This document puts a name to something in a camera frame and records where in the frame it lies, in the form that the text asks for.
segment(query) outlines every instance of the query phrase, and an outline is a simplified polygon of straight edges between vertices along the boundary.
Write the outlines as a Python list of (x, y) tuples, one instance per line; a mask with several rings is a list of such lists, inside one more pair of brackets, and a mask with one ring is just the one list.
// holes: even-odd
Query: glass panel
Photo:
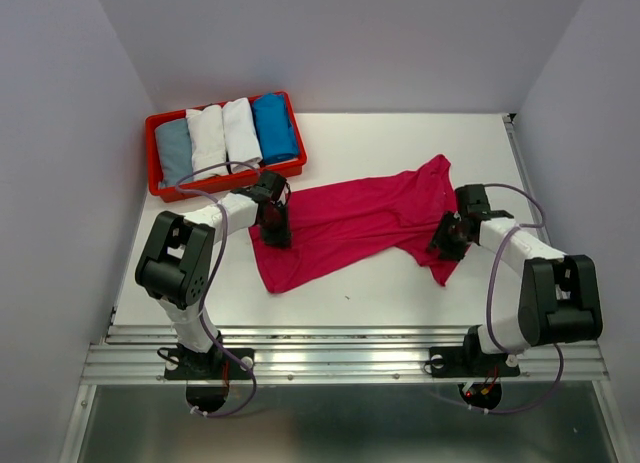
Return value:
[[(547, 388), (503, 385), (501, 408)], [(459, 398), (453, 385), (280, 386), (260, 388), (241, 416), (205, 420), (189, 415), (184, 388), (102, 387), (80, 461), (615, 461), (590, 383), (564, 383), (543, 407), (506, 417), (471, 413), (430, 391)]]

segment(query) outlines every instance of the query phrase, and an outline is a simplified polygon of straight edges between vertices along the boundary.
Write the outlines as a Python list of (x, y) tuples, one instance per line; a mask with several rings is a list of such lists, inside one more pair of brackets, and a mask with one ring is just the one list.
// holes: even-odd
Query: folded white shirt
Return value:
[[(222, 120), (229, 161), (239, 161), (252, 168), (258, 168), (262, 161), (262, 152), (253, 125), (249, 100), (240, 98), (228, 102), (222, 108)], [(231, 165), (231, 173), (247, 169), (244, 165)]]
[[(207, 166), (225, 163), (227, 149), (224, 143), (224, 126), (220, 105), (207, 106), (204, 110), (187, 110), (187, 125), (191, 136), (191, 163), (193, 171)], [(226, 166), (203, 171), (193, 177), (204, 180), (215, 175), (228, 174)]]

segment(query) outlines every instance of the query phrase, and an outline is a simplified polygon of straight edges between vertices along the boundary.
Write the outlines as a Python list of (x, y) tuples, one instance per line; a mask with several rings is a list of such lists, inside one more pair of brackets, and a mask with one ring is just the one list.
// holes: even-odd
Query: folded blue shirt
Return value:
[[(191, 137), (186, 118), (167, 121), (156, 128), (156, 147), (162, 167), (160, 188), (176, 186), (180, 178), (193, 173), (191, 165)], [(191, 183), (189, 178), (184, 183)]]
[(251, 108), (265, 165), (296, 158), (300, 150), (284, 96), (269, 93), (255, 100)]

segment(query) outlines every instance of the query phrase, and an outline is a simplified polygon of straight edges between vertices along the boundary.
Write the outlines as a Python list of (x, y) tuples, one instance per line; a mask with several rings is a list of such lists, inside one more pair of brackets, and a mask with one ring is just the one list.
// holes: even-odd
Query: white table surface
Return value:
[[(293, 191), (366, 176), (416, 169), (442, 153), (451, 161), (454, 188), (502, 182), (522, 188), (501, 115), (297, 114), (308, 153)], [(531, 221), (524, 198), (489, 190), (495, 209)], [(114, 325), (156, 326), (169, 321), (134, 281), (134, 271), (156, 215), (196, 210), (208, 200), (164, 203), (147, 194), (130, 261), (117, 301)], [(255, 263), (246, 230), (230, 236), (220, 271), (207, 298), (217, 325), (230, 326), (449, 326), (484, 321), (493, 255), (473, 247), (447, 287), (429, 268), (396, 248), (388, 249), (280, 295), (269, 294)], [(498, 272), (496, 315), (514, 314), (520, 279), (506, 265)]]

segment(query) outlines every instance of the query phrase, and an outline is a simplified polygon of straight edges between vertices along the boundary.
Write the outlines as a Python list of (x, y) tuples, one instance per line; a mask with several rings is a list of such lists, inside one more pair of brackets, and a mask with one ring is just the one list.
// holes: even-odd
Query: wire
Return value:
[[(511, 353), (507, 348), (505, 348), (504, 346), (502, 346), (498, 340), (496, 339), (495, 333), (493, 331), (493, 318), (492, 318), (492, 314), (491, 314), (491, 310), (493, 307), (493, 292), (495, 289), (495, 284), (496, 284), (496, 277), (498, 274), (498, 266), (500, 264), (500, 260), (502, 258), (502, 253), (504, 253), (505, 248), (507, 247), (507, 244), (509, 243), (509, 240), (511, 239), (511, 237), (513, 235), (515, 235), (518, 231), (520, 231), (522, 228), (544, 228), (544, 226), (546, 225), (546, 214), (544, 209), (542, 208), (542, 206), (540, 205), (540, 203), (538, 203), (531, 195), (529, 195), (527, 192), (521, 190), (520, 188), (517, 188), (515, 186), (512, 185), (507, 185), (505, 183), (489, 183), (484, 185), (485, 188), (506, 188), (508, 190), (512, 190), (515, 191), (516, 193), (521, 194), (522, 196), (524, 196), (525, 198), (527, 198), (527, 200), (529, 200), (529, 202), (531, 202), (531, 204), (533, 206), (536, 207), (536, 209), (538, 210), (538, 212), (540, 213), (540, 223), (523, 223), (521, 225), (518, 226), (514, 226), (513, 228), (511, 228), (511, 230), (509, 230), (509, 232), (506, 234), (506, 236), (503, 238), (503, 240), (500, 242), (500, 246), (498, 247), (498, 250), (496, 251), (496, 256), (493, 259), (493, 265), (491, 267), (491, 275), (489, 277), (489, 287), (487, 289), (487, 306), (486, 306), (486, 320), (487, 320), (487, 332), (489, 334), (489, 338), (491, 339), (491, 342), (496, 346), (496, 348), (498, 348), (500, 351), (502, 351), (503, 353)], [(488, 410), (488, 409), (484, 409), (484, 408), (479, 408), (473, 405), (467, 405), (465, 403), (460, 403), (459, 401), (455, 401), (455, 400), (451, 400), (449, 398), (440, 396), (437, 393), (434, 392), (429, 392), (431, 393), (432, 396), (434, 396), (435, 398), (442, 400), (442, 401), (446, 401), (448, 403), (451, 404), (455, 404), (457, 406), (461, 406), (461, 407), (465, 407), (468, 408), (470, 410), (473, 411), (479, 411), (482, 412), (484, 414), (490, 414), (490, 415), (514, 415), (517, 413), (522, 413), (524, 411), (529, 411), (533, 408), (536, 408), (540, 405), (542, 405), (543, 403), (545, 403), (549, 398), (551, 398), (551, 396), (553, 396), (553, 394), (557, 391), (558, 387), (560, 386), (560, 381), (562, 380), (562, 375), (564, 373), (564, 355), (562, 353), (562, 350), (560, 349), (560, 347), (554, 343), (553, 347), (556, 349), (556, 351), (558, 352), (558, 373), (556, 374), (556, 378), (553, 381), (551, 387), (546, 391), (546, 393), (544, 393), (540, 398), (532, 401), (529, 404), (526, 404), (524, 406), (518, 407), (518, 408), (512, 408), (512, 409), (507, 409), (507, 410)]]
[(198, 318), (200, 319), (200, 323), (202, 324), (202, 328), (204, 329), (204, 331), (207, 334), (207, 336), (209, 337), (209, 339), (213, 342), (213, 344), (218, 348), (218, 350), (220, 350), (227, 357), (228, 360), (233, 361), (235, 364), (240, 366), (240, 368), (242, 368), (244, 371), (246, 371), (247, 374), (249, 375), (249, 377), (251, 378), (251, 383), (252, 383), (251, 393), (249, 394), (249, 396), (241, 404), (239, 404), (235, 408), (233, 408), (231, 410), (228, 410), (228, 411), (223, 411), (222, 413), (208, 413), (206, 411), (200, 411), (200, 409), (197, 406), (193, 406), (189, 402), (187, 402), (187, 405), (189, 405), (189, 408), (191, 409), (191, 413), (195, 413), (195, 414), (197, 414), (199, 416), (202, 416), (202, 417), (205, 417), (205, 418), (222, 418), (222, 417), (230, 416), (230, 415), (233, 415), (233, 414), (237, 413), (238, 411), (242, 410), (245, 406), (247, 406), (249, 404), (249, 402), (255, 396), (256, 391), (258, 390), (258, 382), (256, 381), (256, 376), (253, 373), (253, 369), (250, 368), (243, 361), (241, 361), (240, 358), (238, 358), (233, 353), (231, 353), (229, 350), (227, 350), (224, 347), (224, 345), (220, 341), (218, 341), (217, 336), (214, 336), (213, 333), (211, 333), (211, 330), (207, 326), (207, 323), (206, 323), (205, 318), (204, 318), (205, 300), (206, 300), (207, 294), (209, 293), (209, 290), (211, 289), (211, 284), (213, 283), (213, 279), (215, 278), (216, 274), (218, 273), (218, 269), (220, 268), (220, 263), (222, 262), (222, 256), (224, 255), (224, 250), (227, 247), (227, 237), (228, 237), (228, 233), (229, 233), (229, 219), (227, 217), (227, 210), (224, 208), (224, 206), (222, 206), (220, 204), (220, 201), (215, 196), (213, 196), (213, 195), (211, 195), (211, 194), (209, 194), (209, 193), (207, 193), (205, 191), (198, 190), (196, 188), (185, 188), (185, 187), (181, 186), (181, 184), (184, 183), (187, 179), (192, 178), (195, 175), (198, 175), (198, 174), (203, 173), (205, 171), (213, 170), (214, 168), (220, 168), (220, 167), (223, 167), (223, 166), (226, 167), (227, 165), (246, 166), (247, 168), (250, 168), (253, 171), (255, 171), (255, 173), (258, 176), (260, 175), (260, 170), (258, 170), (256, 168), (253, 168), (252, 166), (248, 165), (247, 163), (243, 163), (243, 162), (240, 162), (240, 161), (228, 161), (228, 162), (225, 162), (225, 163), (219, 163), (217, 165), (207, 166), (206, 168), (202, 168), (201, 170), (194, 171), (190, 175), (187, 175), (187, 176), (181, 178), (180, 180), (178, 180), (178, 182), (175, 185), (176, 190), (178, 192), (180, 192), (180, 193), (198, 195), (198, 196), (203, 196), (205, 198), (208, 198), (209, 200), (211, 200), (213, 202), (214, 205), (216, 205), (218, 207), (218, 209), (220, 210), (220, 214), (222, 215), (222, 237), (220, 239), (220, 250), (218, 250), (218, 256), (216, 257), (216, 261), (215, 261), (215, 263), (213, 265), (213, 269), (211, 270), (211, 274), (209, 275), (209, 279), (207, 280), (207, 284), (205, 285), (204, 291), (202, 292), (202, 296), (200, 297), (200, 302), (198, 303)]
[(483, 185), (485, 188), (506, 188), (507, 190), (515, 191), (516, 193), (524, 196), (529, 202), (536, 207), (538, 213), (540, 213), (540, 223), (523, 223), (521, 228), (544, 228), (547, 224), (547, 215), (542, 208), (542, 205), (536, 201), (536, 199), (524, 190), (521, 190), (517, 186), (507, 185), (506, 183), (487, 183)]
[(222, 381), (227, 388), (229, 388), (229, 366), (229, 360), (227, 360), (224, 362), (224, 367), (222, 368)]
[(480, 387), (481, 389), (487, 387), (487, 383), (489, 383), (489, 379), (491, 378), (491, 376), (493, 376), (493, 381), (495, 382), (498, 378), (498, 365), (493, 367), (493, 373), (491, 372), (491, 370), (487, 372), (487, 377), (484, 379), (484, 382), (482, 382), (482, 386)]
[(494, 374), (493, 381), (489, 385), (489, 388), (483, 388), (480, 391), (480, 393), (482, 393), (483, 395), (488, 395), (489, 393), (491, 393), (491, 390), (493, 390), (493, 387), (496, 386), (496, 381), (498, 381), (498, 376), (500, 376), (500, 369), (498, 368), (497, 365), (493, 369), (493, 374)]
[(165, 355), (165, 354), (162, 353), (162, 351), (168, 352), (170, 349), (171, 348), (166, 348), (166, 347), (158, 348), (158, 351), (156, 351), (156, 353), (164, 361), (168, 361), (169, 363), (174, 364), (176, 366), (180, 365), (180, 362), (178, 361), (177, 358), (173, 358), (172, 356)]

